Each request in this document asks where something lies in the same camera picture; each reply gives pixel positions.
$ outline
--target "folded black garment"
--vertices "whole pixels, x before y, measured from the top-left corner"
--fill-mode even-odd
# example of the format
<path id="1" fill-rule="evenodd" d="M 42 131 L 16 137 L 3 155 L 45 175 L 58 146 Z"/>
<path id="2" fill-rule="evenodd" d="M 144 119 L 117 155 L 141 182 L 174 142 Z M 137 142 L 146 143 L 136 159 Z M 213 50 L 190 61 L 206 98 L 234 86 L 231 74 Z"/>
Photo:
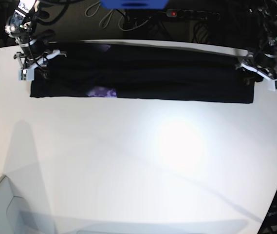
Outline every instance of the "folded black garment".
<path id="1" fill-rule="evenodd" d="M 31 97 L 116 97 L 252 103 L 254 81 L 235 57 L 132 45 L 56 44 L 67 51 L 36 72 Z"/>

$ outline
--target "robotic arm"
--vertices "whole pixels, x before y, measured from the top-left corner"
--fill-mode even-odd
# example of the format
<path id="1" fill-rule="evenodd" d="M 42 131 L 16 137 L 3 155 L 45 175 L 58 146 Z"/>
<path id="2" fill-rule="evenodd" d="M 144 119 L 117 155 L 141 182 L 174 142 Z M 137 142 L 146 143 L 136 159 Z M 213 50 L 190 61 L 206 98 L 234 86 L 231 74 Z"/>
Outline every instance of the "robotic arm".
<path id="1" fill-rule="evenodd" d="M 14 14 L 8 19 L 5 31 L 15 38 L 23 53 L 17 53 L 14 58 L 19 60 L 21 69 L 18 72 L 19 80 L 34 80 L 35 69 L 48 77 L 48 60 L 65 53 L 59 50 L 49 51 L 48 39 L 54 36 L 52 30 L 47 30 L 34 36 L 38 22 L 42 22 L 48 13 L 41 10 L 41 4 L 65 5 L 62 14 L 69 4 L 81 0 L 47 1 L 47 0 L 20 0 Z M 108 8 L 164 8 L 167 0 L 153 0 L 148 3 L 134 3 L 133 0 L 102 0 Z M 256 17 L 259 25 L 258 47 L 249 50 L 246 57 L 237 64 L 237 69 L 248 70 L 268 80 L 270 90 L 277 90 L 277 0 L 252 0 L 247 6 L 246 14 Z"/>

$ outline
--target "black cloth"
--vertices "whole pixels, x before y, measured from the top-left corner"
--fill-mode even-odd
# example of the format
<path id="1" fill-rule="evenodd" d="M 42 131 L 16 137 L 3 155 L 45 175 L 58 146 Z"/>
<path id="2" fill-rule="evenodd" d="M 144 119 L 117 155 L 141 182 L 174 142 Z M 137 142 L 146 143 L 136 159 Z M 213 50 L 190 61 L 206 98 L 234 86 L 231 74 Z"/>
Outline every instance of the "black cloth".
<path id="1" fill-rule="evenodd" d="M 36 72 L 31 97 L 88 97 L 94 86 L 119 98 L 252 103 L 254 82 L 235 70 L 238 59 L 203 52 L 131 45 L 56 44 L 67 51 Z"/>

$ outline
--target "purple fabric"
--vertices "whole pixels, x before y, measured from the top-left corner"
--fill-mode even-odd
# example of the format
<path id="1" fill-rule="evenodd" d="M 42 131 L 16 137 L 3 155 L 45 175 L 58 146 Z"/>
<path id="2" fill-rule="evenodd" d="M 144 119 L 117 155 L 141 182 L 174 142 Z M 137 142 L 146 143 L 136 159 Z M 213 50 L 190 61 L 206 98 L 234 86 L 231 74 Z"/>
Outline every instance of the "purple fabric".
<path id="1" fill-rule="evenodd" d="M 101 86 L 95 86 L 93 89 L 91 89 L 87 96 L 89 97 L 98 97 L 98 98 L 116 98 L 117 93 L 115 89 L 112 88 L 105 88 Z"/>

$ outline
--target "blue object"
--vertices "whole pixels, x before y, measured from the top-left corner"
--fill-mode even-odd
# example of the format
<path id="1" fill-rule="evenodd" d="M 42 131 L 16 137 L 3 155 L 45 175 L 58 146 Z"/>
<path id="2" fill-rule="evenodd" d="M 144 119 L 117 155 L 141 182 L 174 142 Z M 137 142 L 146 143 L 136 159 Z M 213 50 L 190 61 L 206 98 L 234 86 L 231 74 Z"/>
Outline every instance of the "blue object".
<path id="1" fill-rule="evenodd" d="M 163 9 L 168 0 L 101 0 L 108 9 Z"/>

